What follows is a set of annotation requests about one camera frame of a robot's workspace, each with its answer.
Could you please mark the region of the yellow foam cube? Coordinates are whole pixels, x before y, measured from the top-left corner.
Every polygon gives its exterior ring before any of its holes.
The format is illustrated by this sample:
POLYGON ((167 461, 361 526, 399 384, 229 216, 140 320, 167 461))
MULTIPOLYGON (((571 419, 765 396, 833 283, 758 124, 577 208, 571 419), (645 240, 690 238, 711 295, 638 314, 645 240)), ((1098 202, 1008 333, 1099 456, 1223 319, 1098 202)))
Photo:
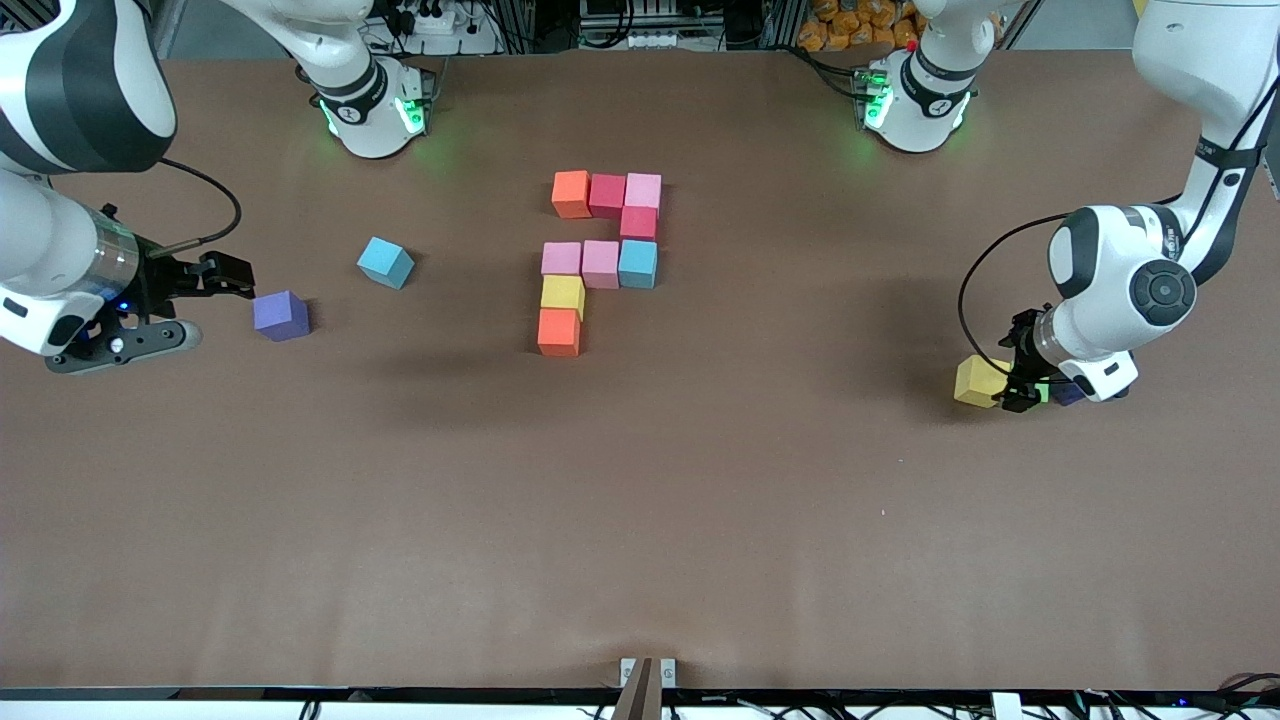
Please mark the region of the yellow foam cube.
POLYGON ((541 277, 541 309, 572 310, 584 318, 586 287, 581 275, 547 274, 541 277))
POLYGON ((1000 395, 1007 387, 1007 374, 1012 364, 995 359, 988 363, 979 355, 972 355, 957 365, 954 400, 974 407, 995 407, 1000 395))

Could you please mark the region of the orange foam cube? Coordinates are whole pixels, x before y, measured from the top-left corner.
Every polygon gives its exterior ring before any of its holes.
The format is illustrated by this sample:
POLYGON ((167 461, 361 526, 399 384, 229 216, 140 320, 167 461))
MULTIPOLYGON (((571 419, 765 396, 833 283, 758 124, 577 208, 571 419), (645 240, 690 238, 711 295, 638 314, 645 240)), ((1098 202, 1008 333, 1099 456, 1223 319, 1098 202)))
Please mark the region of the orange foam cube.
POLYGON ((591 174, 589 170, 558 170, 554 173, 550 204, 562 219, 590 219, 591 174))
POLYGON ((581 318, 573 307, 541 307, 538 315, 538 350, 548 357, 577 357, 581 352, 581 318))

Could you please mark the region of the light blue foam cube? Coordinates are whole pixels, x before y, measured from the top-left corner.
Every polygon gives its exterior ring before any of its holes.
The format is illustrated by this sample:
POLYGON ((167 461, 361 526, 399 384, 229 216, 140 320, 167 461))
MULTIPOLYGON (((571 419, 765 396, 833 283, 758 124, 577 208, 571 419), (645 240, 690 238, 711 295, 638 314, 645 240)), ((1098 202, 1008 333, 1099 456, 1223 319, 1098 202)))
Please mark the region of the light blue foam cube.
POLYGON ((659 246, 650 240, 622 240, 617 275, 620 286, 631 290, 654 290, 659 246))
POLYGON ((392 290, 402 290, 416 261, 398 243, 371 237, 360 254, 356 266, 370 279, 392 290))

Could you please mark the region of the pile of orange objects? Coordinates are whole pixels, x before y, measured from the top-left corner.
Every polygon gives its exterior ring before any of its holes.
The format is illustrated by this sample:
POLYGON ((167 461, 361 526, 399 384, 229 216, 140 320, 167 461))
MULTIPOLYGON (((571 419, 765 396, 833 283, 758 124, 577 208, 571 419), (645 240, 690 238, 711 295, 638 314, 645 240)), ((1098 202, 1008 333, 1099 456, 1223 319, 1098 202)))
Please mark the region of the pile of orange objects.
POLYGON ((809 0, 795 44, 810 53, 870 44, 914 49, 928 26, 913 0, 809 0))

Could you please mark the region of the paper table cover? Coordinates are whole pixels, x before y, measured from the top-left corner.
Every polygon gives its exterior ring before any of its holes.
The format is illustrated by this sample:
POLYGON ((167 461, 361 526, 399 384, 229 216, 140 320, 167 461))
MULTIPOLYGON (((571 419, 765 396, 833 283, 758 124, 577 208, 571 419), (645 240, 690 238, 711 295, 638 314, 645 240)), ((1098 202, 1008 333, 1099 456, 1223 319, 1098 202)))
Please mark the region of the paper table cover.
POLYGON ((452 61, 343 150, 292 63, 169 61, 218 250, 314 329, 60 377, 0 341, 0 685, 1215 688, 1280 673, 1280 201, 1111 404, 952 398, 1011 227, 1178 192, 1196 117, 1124 53, 1001 53, 937 152, 782 54, 452 61), (536 345, 554 173, 660 174, 654 290, 536 345), (371 237, 416 261, 357 266, 371 237))

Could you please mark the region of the metal mounting bracket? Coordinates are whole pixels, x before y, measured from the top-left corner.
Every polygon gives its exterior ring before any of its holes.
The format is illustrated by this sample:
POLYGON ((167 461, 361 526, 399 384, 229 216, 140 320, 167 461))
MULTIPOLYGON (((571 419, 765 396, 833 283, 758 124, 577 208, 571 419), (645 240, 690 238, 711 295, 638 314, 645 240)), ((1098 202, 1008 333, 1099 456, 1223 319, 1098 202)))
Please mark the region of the metal mounting bracket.
POLYGON ((677 687, 675 659, 623 659, 622 689, 611 720, 664 720, 663 692, 677 687))

